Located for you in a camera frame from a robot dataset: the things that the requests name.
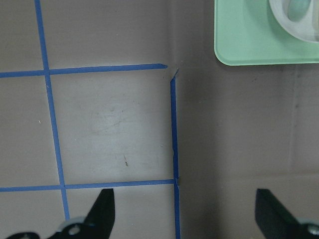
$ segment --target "blue tape grid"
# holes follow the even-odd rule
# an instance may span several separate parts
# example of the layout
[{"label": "blue tape grid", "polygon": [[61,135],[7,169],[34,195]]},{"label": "blue tape grid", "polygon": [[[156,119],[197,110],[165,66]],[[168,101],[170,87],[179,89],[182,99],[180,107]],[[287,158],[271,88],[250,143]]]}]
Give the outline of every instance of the blue tape grid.
[{"label": "blue tape grid", "polygon": [[135,70],[152,70],[165,69],[167,65],[163,64],[140,64],[140,65],[126,65],[126,66],[97,66],[97,67],[79,67],[79,68],[65,68],[65,69],[49,69],[48,57],[45,44],[44,27],[42,20],[42,11],[40,0],[34,0],[35,12],[38,25],[38,33],[41,46],[41,55],[43,70],[35,71],[17,71],[17,72],[0,72],[0,78],[8,77],[23,77],[23,76],[44,76],[50,111],[50,119],[52,125],[53,141],[56,155],[56,162],[58,167],[59,185],[48,186],[26,186],[26,187],[2,187],[0,192],[22,192],[22,191],[42,191],[42,190],[60,190],[62,195],[62,202],[64,208],[65,219],[69,219],[69,208],[66,195],[66,189],[83,189],[83,188],[105,188],[105,187],[125,187],[125,186],[142,186],[142,185],[160,185],[173,184],[174,185],[174,210],[175,210],[175,234],[176,239],[180,239],[180,223],[179,223],[179,188],[178,188],[178,148],[177,148],[177,119],[176,119],[176,75],[170,83],[171,93],[171,126],[172,126],[172,146],[173,146],[173,175],[174,179],[167,180],[151,180],[151,181],[134,181],[134,182],[114,182],[114,183],[93,183],[93,184],[72,184],[65,185],[62,159],[60,152],[59,136],[56,124],[53,93],[51,87],[50,75],[57,74],[75,74],[75,73],[92,73],[92,72],[112,72],[112,71],[135,71]]}]

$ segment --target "mint green plastic tray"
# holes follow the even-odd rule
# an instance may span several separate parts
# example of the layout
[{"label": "mint green plastic tray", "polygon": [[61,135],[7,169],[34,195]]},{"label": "mint green plastic tray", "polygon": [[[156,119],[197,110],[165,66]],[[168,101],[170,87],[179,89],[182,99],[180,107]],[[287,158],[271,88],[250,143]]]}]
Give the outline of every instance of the mint green plastic tray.
[{"label": "mint green plastic tray", "polygon": [[289,35],[268,0],[215,0],[214,49],[231,66],[319,62],[319,43]]}]

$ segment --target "white plate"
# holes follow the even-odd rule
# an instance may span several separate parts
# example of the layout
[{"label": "white plate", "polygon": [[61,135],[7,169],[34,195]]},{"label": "white plate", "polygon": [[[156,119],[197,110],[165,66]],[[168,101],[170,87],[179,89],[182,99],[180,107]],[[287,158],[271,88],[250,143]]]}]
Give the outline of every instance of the white plate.
[{"label": "white plate", "polygon": [[319,0],[311,0],[306,15],[293,22],[288,18],[290,0],[269,0],[271,10],[281,27],[302,41],[319,43]]}]

